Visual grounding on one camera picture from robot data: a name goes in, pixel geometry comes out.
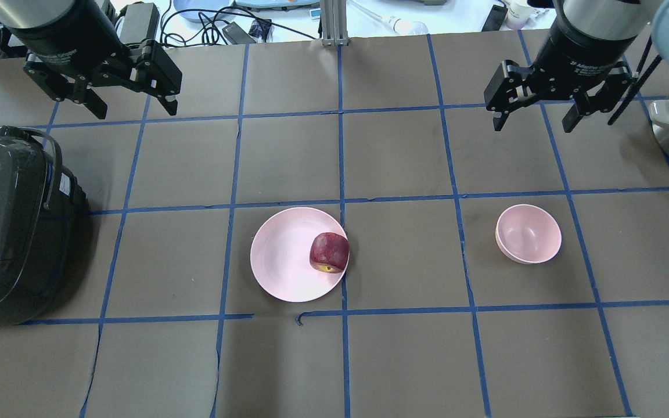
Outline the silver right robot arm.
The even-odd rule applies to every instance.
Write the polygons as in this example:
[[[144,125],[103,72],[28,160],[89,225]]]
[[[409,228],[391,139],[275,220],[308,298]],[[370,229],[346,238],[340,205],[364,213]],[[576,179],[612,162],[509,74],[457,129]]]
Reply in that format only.
[[[659,63],[669,65],[669,1],[528,1],[556,18],[534,63],[502,61],[485,88],[500,131],[510,113],[534,103],[573,101],[563,117],[571,132],[584,117],[611,113],[614,124]],[[669,100],[650,107],[653,133],[669,157]]]

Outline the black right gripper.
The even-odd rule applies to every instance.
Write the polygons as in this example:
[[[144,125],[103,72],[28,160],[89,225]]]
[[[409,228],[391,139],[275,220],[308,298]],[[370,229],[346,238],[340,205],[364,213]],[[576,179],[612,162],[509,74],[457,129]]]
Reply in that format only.
[[[571,133],[586,116],[612,111],[637,82],[637,73],[626,64],[616,64],[633,41],[634,37],[596,39],[576,29],[566,17],[557,17],[531,68],[505,59],[492,75],[483,98],[485,109],[493,113],[494,130],[501,131],[513,111],[541,98],[573,98],[562,119],[565,133]]]

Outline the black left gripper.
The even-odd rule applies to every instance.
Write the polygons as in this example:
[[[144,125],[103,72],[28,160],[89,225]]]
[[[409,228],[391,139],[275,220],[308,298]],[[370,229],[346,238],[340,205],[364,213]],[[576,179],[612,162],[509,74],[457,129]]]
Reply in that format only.
[[[156,7],[134,2],[8,1],[7,29],[26,46],[23,71],[51,100],[82,105],[100,120],[108,106],[91,87],[131,88],[178,112],[182,71],[156,35]]]

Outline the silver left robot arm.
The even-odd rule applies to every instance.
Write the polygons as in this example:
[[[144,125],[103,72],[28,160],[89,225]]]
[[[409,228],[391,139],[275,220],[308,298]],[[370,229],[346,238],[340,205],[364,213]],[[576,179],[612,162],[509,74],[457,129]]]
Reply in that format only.
[[[159,22],[153,3],[116,12],[109,1],[0,1],[0,23],[27,48],[24,73],[52,100],[101,120],[100,87],[146,93],[177,114],[182,72],[156,40]]]

